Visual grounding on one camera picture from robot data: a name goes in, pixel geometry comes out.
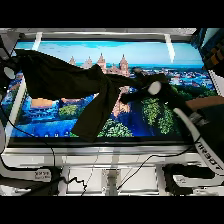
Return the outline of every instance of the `black fabric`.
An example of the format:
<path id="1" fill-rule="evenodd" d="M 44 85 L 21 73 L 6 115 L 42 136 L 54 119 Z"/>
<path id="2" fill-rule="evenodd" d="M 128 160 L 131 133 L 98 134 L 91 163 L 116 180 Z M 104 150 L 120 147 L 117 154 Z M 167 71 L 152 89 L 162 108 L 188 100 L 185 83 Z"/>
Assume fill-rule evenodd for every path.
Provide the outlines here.
<path id="1" fill-rule="evenodd" d="M 90 69 L 82 69 L 37 51 L 16 49 L 15 52 L 31 98 L 77 99 L 99 93 L 86 106 L 72 129 L 72 133 L 90 142 L 96 139 L 109 118 L 120 93 L 119 87 L 139 89 L 155 80 L 154 75 L 132 79 L 104 74 L 97 64 Z M 159 77 L 166 81 L 164 74 Z"/>

